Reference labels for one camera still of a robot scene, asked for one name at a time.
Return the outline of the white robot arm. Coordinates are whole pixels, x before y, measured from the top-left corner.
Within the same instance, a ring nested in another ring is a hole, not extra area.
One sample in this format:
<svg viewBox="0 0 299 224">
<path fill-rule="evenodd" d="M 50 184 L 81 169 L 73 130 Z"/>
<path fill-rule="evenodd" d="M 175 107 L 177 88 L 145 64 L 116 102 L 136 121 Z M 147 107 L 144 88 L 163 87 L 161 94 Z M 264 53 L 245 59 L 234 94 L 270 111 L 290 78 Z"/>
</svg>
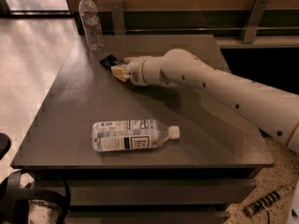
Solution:
<svg viewBox="0 0 299 224">
<path fill-rule="evenodd" d="M 299 152 L 299 95 L 239 77 L 202 62 L 184 49 L 162 57 L 127 58 L 114 77 L 136 86 L 193 87 L 227 105 L 290 150 Z"/>
</svg>

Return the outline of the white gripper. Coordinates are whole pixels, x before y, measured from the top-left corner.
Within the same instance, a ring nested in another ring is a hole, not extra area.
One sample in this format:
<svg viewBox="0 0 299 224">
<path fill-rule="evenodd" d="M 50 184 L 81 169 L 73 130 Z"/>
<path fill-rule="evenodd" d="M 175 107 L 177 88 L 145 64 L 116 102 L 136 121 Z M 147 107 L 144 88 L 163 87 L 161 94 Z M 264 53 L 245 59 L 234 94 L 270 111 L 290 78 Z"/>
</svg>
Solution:
<svg viewBox="0 0 299 224">
<path fill-rule="evenodd" d="M 150 84 L 150 62 L 151 56 L 125 57 L 126 64 L 111 67 L 114 77 L 122 82 L 130 81 L 136 86 L 148 86 Z"/>
</svg>

